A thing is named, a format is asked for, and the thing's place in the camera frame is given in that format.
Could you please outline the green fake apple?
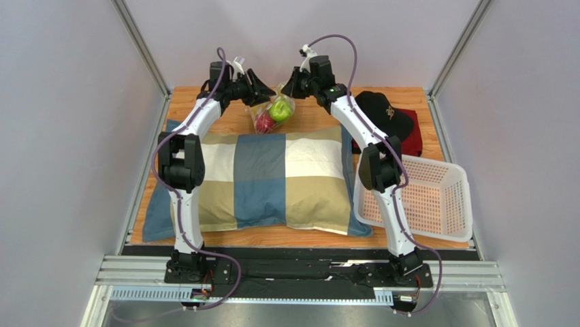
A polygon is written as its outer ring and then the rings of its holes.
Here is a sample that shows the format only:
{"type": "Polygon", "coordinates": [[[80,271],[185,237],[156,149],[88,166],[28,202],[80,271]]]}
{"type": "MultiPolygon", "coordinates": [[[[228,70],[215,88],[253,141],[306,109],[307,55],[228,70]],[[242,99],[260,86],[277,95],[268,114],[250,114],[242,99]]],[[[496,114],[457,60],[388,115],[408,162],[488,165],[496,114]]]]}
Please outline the green fake apple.
{"type": "Polygon", "coordinates": [[[276,123],[283,123],[293,115],[293,106],[286,100],[276,100],[270,106],[268,113],[276,123]]]}

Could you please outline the clear dotted zip bag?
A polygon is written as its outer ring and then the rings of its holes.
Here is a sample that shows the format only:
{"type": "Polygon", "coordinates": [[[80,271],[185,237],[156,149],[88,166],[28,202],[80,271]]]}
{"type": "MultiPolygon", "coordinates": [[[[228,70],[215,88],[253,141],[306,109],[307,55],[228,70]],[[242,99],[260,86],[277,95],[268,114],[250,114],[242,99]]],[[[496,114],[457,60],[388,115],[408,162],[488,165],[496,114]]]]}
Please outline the clear dotted zip bag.
{"type": "Polygon", "coordinates": [[[293,116],[295,102],[282,93],[285,86],[286,82],[280,83],[275,88],[275,96],[271,96],[266,103],[246,108],[245,112],[251,118],[256,134],[269,134],[293,116]]]}

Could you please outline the red fake strawberry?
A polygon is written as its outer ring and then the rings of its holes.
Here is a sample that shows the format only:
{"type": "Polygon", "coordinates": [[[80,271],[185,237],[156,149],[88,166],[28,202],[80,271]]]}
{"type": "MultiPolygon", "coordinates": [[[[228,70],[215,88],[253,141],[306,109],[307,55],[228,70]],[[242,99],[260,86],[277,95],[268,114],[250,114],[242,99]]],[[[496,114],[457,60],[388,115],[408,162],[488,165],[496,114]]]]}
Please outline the red fake strawberry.
{"type": "Polygon", "coordinates": [[[263,112],[255,119],[255,131],[257,134],[263,135],[270,133],[275,127],[274,121],[268,112],[263,112]]]}

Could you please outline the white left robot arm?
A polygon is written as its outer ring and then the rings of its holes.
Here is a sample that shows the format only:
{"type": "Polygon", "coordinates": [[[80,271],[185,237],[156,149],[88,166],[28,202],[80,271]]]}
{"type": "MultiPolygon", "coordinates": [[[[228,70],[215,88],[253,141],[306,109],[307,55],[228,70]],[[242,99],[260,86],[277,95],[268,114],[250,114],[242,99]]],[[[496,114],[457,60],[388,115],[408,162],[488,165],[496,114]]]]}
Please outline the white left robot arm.
{"type": "Polygon", "coordinates": [[[246,105],[264,104],[276,93],[267,87],[253,70],[244,69],[241,57],[210,65],[210,77],[202,87],[194,108],[171,132],[162,132],[155,149],[157,169],[154,174],[169,194],[174,212],[176,241],[167,263],[174,276],[200,280],[208,271],[204,240],[199,226],[199,188],[206,165],[202,138],[219,119],[230,102],[246,105]]]}

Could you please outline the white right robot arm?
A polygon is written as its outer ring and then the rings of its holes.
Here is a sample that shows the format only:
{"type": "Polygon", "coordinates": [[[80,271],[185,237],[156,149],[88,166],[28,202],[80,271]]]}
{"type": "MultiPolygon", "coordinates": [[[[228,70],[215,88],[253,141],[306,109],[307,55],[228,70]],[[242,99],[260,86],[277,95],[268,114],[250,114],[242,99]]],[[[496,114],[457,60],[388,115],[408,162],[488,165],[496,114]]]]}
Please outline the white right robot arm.
{"type": "Polygon", "coordinates": [[[400,140],[388,136],[364,115],[347,86],[336,82],[327,55],[307,55],[294,67],[282,92],[293,99],[314,97],[350,133],[361,149],[358,180],[378,204],[393,269],[399,276],[420,269],[423,260],[402,203],[401,189],[408,184],[408,174],[402,164],[400,140]]]}

